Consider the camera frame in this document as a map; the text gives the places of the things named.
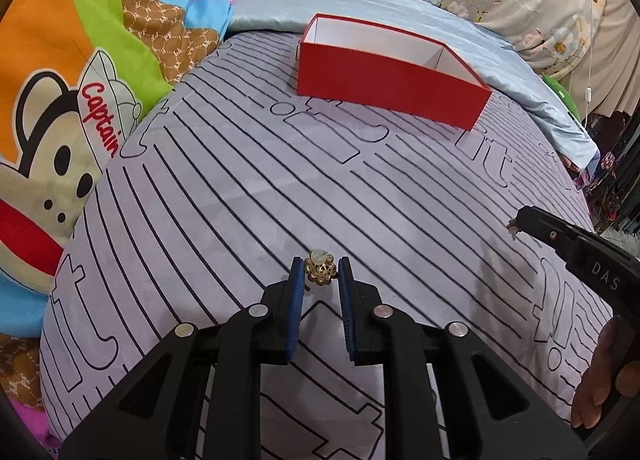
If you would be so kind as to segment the person's right hand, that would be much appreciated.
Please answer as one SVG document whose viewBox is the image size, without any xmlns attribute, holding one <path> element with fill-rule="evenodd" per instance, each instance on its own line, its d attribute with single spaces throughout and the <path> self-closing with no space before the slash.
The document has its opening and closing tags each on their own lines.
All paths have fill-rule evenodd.
<svg viewBox="0 0 640 460">
<path fill-rule="evenodd" d="M 625 356 L 623 346 L 633 337 L 634 330 L 620 315 L 612 317 L 603 327 L 590 365 L 574 394 L 570 410 L 573 428 L 593 428 L 599 422 L 602 406 L 612 388 L 625 397 L 638 394 L 638 360 L 625 365 L 620 362 Z"/>
</svg>

